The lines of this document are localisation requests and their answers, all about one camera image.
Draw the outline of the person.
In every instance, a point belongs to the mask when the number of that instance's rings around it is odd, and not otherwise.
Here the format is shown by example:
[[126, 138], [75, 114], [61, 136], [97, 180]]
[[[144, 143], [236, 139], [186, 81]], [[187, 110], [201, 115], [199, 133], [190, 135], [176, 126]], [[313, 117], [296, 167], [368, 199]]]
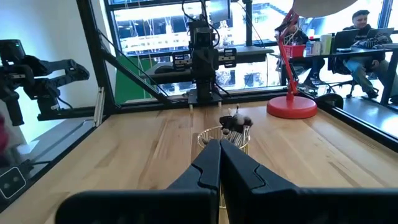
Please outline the person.
[[[344, 30], [359, 29], [354, 41], [363, 40], [366, 38], [368, 32], [372, 27], [368, 24], [368, 10], [359, 10], [352, 15], [353, 25], [345, 27]], [[373, 89], [373, 84], [366, 78], [368, 72], [373, 72], [381, 83], [386, 86], [390, 84], [389, 62], [385, 59], [385, 53], [373, 54], [365, 57], [350, 57], [343, 61], [344, 66], [351, 72], [355, 82], [357, 82], [362, 91], [367, 94], [369, 98], [376, 98], [378, 94]]]
[[[306, 45], [309, 41], [308, 36], [301, 29], [294, 24], [284, 37], [285, 45]], [[317, 58], [316, 60], [310, 58], [295, 59], [292, 62], [293, 69], [303, 68], [303, 71], [310, 70], [303, 85], [309, 87], [309, 89], [317, 90], [318, 87], [312, 82], [319, 76], [320, 70], [325, 65], [324, 58]]]

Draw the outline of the red plastic basket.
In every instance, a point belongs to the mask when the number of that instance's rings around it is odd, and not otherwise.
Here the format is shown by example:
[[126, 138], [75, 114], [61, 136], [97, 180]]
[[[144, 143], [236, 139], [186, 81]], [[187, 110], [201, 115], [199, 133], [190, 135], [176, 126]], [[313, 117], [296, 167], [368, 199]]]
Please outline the red plastic basket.
[[301, 58], [304, 55], [306, 45], [284, 45], [287, 58]]

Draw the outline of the black laptop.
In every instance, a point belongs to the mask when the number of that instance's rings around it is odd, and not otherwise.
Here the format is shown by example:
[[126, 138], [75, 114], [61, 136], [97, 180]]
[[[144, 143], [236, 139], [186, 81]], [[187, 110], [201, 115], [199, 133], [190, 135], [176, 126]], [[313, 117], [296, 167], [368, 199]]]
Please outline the black laptop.
[[381, 28], [381, 29], [370, 29], [366, 35], [366, 38], [370, 39], [370, 38], [381, 37], [381, 36], [390, 37], [393, 32], [394, 32], [393, 27]]
[[336, 33], [331, 52], [337, 53], [339, 50], [349, 50], [355, 43], [355, 38], [359, 33], [359, 29], [343, 30]]

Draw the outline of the white cylinder container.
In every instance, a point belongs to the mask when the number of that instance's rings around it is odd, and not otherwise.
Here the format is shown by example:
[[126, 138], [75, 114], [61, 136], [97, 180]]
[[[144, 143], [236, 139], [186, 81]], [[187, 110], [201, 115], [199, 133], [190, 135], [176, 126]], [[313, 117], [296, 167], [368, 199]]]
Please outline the white cylinder container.
[[323, 34], [320, 36], [321, 55], [330, 54], [332, 39], [333, 39], [333, 34]]

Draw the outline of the green board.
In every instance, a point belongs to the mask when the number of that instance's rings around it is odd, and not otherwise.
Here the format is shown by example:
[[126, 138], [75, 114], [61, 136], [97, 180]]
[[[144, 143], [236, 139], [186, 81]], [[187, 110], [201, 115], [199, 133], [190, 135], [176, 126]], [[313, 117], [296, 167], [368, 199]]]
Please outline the green board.
[[[141, 58], [136, 56], [131, 57], [118, 57], [118, 61], [132, 71], [135, 74], [142, 75], [130, 61], [135, 65], [138, 65], [143, 71], [147, 71], [151, 67], [157, 64], [157, 62], [152, 58]], [[125, 74], [123, 74], [119, 69], [116, 70], [116, 86], [115, 86], [114, 99], [115, 102], [119, 104], [128, 103], [132, 100], [142, 100], [151, 99], [152, 96], [142, 89], [139, 85], [130, 80]]]

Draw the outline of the red desk lamp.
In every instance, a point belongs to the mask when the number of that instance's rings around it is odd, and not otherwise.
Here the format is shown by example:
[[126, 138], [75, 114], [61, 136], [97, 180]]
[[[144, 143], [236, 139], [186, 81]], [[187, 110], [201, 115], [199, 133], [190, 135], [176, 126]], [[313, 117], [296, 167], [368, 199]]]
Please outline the red desk lamp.
[[268, 101], [267, 112], [278, 118], [305, 119], [317, 114], [318, 108], [314, 100], [298, 96], [297, 83], [289, 64], [284, 45], [284, 37], [289, 29], [302, 17], [324, 17], [335, 14], [354, 4], [357, 0], [294, 0], [290, 11], [279, 27], [278, 47], [289, 78], [287, 94]]

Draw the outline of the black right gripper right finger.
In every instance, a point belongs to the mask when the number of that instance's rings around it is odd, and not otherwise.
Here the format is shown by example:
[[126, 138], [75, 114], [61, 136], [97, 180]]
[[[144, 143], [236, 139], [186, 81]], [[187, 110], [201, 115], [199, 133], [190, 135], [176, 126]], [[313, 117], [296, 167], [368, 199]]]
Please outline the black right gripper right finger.
[[230, 224], [398, 224], [398, 188], [299, 187], [229, 141], [220, 145]]

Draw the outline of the small blue white box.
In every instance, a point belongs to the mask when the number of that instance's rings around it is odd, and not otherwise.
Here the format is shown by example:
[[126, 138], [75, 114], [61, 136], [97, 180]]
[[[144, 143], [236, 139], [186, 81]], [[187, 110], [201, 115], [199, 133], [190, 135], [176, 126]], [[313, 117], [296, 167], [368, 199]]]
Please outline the small blue white box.
[[305, 46], [305, 56], [317, 56], [322, 51], [322, 43], [319, 41], [308, 41]]

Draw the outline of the black socket box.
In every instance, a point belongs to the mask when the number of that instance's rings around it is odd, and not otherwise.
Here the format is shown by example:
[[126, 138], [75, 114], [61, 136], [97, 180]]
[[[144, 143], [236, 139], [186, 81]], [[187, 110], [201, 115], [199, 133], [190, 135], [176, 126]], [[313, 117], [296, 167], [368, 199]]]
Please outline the black socket box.
[[0, 196], [10, 199], [20, 192], [27, 184], [25, 177], [16, 166], [0, 174]]

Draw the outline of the silver aluminium extrusion post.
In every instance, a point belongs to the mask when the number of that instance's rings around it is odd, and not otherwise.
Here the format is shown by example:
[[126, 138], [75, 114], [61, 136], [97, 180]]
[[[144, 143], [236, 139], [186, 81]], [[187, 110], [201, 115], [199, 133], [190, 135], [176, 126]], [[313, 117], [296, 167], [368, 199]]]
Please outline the silver aluminium extrusion post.
[[95, 104], [95, 112], [93, 117], [94, 127], [96, 128], [100, 126], [103, 121], [104, 101], [105, 101], [104, 87], [99, 87], [96, 98], [96, 104]]

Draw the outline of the large white makeup brush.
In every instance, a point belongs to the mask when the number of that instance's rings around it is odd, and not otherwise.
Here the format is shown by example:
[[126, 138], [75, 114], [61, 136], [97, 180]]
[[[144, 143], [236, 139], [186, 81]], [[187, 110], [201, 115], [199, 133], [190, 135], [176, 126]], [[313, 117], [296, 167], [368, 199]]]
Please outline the large white makeup brush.
[[232, 130], [241, 134], [241, 140], [240, 140], [241, 144], [245, 142], [246, 133], [247, 133], [248, 129], [251, 128], [252, 125], [253, 125], [253, 121], [248, 116], [245, 116], [245, 115], [242, 115], [239, 113], [236, 113], [233, 116]]

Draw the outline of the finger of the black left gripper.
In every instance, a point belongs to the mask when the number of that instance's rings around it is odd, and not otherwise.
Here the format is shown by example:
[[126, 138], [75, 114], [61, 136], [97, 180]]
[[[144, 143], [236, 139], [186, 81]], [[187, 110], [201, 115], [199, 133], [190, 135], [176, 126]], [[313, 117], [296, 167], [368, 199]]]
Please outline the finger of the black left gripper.
[[173, 52], [172, 65], [174, 70], [185, 70], [191, 68], [192, 59], [190, 51]]
[[236, 48], [226, 48], [219, 51], [218, 64], [223, 65], [225, 68], [233, 68], [236, 66]]

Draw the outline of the black office chair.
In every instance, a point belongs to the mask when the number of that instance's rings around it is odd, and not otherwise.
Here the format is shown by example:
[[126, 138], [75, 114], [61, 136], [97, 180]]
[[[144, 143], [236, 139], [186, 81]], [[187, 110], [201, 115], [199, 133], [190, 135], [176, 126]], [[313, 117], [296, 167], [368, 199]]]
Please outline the black office chair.
[[373, 87], [373, 84], [367, 79], [369, 73], [375, 72], [381, 65], [380, 61], [373, 59], [372, 56], [362, 57], [330, 57], [328, 58], [328, 70], [333, 74], [351, 75], [352, 80], [340, 83], [338, 87], [343, 85], [351, 85], [351, 90], [348, 98], [352, 97], [353, 90], [356, 85], [361, 86], [364, 80], [367, 85], [364, 92], [368, 98], [373, 99], [378, 96], [378, 91]]

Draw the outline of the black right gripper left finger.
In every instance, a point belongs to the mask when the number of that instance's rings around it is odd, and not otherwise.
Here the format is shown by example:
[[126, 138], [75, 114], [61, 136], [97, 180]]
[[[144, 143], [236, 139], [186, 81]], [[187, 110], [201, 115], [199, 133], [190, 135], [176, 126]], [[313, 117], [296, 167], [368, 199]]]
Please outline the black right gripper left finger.
[[162, 190], [94, 190], [65, 199], [55, 224], [217, 224], [221, 146], [211, 140]]

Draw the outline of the black office desk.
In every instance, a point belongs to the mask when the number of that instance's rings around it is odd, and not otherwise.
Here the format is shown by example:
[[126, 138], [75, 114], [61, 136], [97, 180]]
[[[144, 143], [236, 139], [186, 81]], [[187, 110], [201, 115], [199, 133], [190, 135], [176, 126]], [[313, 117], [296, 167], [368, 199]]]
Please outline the black office desk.
[[360, 47], [353, 46], [346, 52], [338, 52], [336, 50], [336, 51], [331, 51], [331, 53], [328, 55], [307, 55], [305, 57], [293, 57], [293, 58], [289, 57], [288, 63], [294, 63], [299, 59], [308, 58], [308, 59], [314, 60], [313, 65], [315, 65], [316, 60], [318, 58], [346, 58], [346, 57], [354, 57], [354, 56], [365, 57], [368, 55], [381, 54], [381, 53], [386, 53], [386, 52], [392, 52], [392, 57], [391, 57], [391, 60], [389, 61], [389, 67], [386, 72], [388, 74], [388, 82], [389, 83], [384, 87], [379, 104], [383, 105], [385, 107], [393, 108], [393, 106], [389, 103], [389, 97], [390, 97], [391, 90], [392, 90], [392, 83], [393, 83], [394, 75], [395, 75], [396, 69], [398, 67], [398, 48], [388, 47], [387, 44], [381, 45], [379, 48], [376, 48], [376, 49], [363, 49]]

